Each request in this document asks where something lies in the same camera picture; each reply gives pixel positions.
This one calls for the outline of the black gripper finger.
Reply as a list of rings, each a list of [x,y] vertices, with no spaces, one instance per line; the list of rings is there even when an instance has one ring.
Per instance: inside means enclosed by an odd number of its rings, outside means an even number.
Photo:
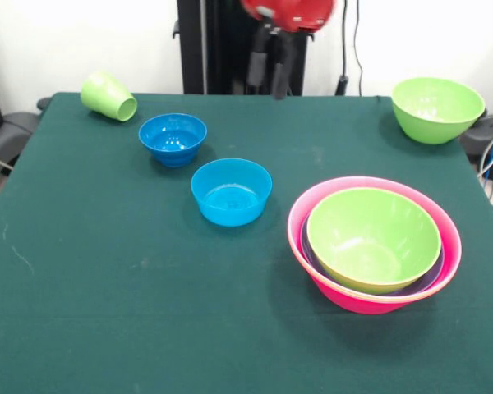
[[[247,76],[247,83],[250,86],[260,87],[263,82],[267,58],[267,52],[265,50],[267,41],[268,29],[265,26],[261,26],[255,34],[250,55]]]
[[[275,64],[271,94],[274,99],[287,96],[288,82],[293,68],[293,37],[281,32],[276,40]]]

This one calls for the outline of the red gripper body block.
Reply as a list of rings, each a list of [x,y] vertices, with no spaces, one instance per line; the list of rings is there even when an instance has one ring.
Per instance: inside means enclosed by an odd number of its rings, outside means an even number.
[[[268,19],[287,32],[316,32],[329,20],[335,0],[242,0],[257,20]]]

